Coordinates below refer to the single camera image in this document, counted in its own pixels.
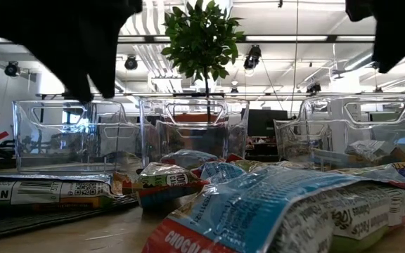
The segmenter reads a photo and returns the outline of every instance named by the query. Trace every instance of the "office wall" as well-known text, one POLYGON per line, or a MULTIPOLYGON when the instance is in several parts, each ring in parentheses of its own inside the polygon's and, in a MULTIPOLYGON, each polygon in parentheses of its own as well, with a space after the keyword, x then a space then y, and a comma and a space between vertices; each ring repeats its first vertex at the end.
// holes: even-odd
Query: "office wall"
POLYGON ((30 82, 29 85, 26 78, 7 77, 4 70, 0 68, 0 133, 7 131, 10 134, 6 140, 13 138, 12 101, 38 99, 35 97, 36 90, 34 82, 30 82))

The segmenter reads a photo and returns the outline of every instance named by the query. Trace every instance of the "small tree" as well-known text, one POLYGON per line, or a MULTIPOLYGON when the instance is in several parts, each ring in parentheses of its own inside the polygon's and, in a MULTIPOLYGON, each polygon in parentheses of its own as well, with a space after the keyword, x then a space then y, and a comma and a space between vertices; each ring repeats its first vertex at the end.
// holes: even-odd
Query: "small tree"
POLYGON ((209 72, 213 80, 225 78, 229 73, 224 66, 234 64, 238 57, 236 42, 243 32, 236 32, 241 18, 227 17, 214 1, 205 10, 203 0, 194 7, 187 3, 188 15, 180 8, 173 7, 173 13, 165 14, 165 35, 171 40, 170 47, 162 55, 173 61, 173 67, 187 78, 205 79, 205 93, 209 97, 209 72))

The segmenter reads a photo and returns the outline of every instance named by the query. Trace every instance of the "clear plastic bin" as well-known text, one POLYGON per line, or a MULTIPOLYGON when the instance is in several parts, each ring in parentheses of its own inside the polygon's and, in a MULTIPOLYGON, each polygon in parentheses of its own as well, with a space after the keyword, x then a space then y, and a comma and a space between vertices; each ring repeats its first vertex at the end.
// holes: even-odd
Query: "clear plastic bin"
POLYGON ((281 157, 322 170, 405 162, 405 94, 309 98, 275 130, 281 157))
POLYGON ((140 100, 143 165, 178 150, 245 156, 249 103, 217 98, 140 100))
POLYGON ((122 142, 138 138, 122 104, 111 101, 15 101, 13 123, 17 169, 22 173, 115 171, 135 152, 135 145, 125 147, 122 142))

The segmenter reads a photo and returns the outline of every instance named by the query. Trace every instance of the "cable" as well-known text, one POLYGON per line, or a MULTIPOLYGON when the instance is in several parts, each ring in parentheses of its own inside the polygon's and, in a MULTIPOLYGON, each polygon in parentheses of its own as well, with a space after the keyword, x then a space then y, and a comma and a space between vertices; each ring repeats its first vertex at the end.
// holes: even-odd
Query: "cable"
POLYGON ((271 81, 271 78, 270 78, 270 76, 269 76, 269 74, 268 74, 268 70, 266 70, 265 61, 264 61, 264 59, 263 59, 261 56, 260 56, 260 60, 262 60, 262 64, 264 65, 266 77, 268 77, 268 81, 270 82, 271 88, 273 88, 273 92, 274 92, 274 95, 276 96, 276 100, 278 101, 279 106, 281 107, 281 109, 284 110, 284 108, 283 108, 282 105, 281 105, 281 102, 279 101, 278 94, 276 94, 276 90, 274 89, 273 82, 271 81))
POLYGON ((290 106, 290 114, 293 111, 293 98, 295 97, 296 89, 296 57, 298 56, 298 28, 300 24, 300 0, 296 0, 296 42, 295 42, 295 64, 293 66, 293 91, 292 91, 292 103, 290 106))

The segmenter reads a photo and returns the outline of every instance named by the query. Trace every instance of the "barcode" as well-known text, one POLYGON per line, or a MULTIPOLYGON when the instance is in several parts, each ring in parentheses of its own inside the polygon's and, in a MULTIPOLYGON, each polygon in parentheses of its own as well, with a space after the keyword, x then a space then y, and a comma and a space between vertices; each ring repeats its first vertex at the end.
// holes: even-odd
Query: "barcode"
POLYGON ((68 195, 75 196, 85 196, 85 195, 96 195, 96 193, 101 193, 102 189, 97 190, 97 185, 99 183, 76 183, 74 192, 69 192, 68 195))
POLYGON ((53 184, 53 181, 21 182, 18 194, 51 194, 53 184))

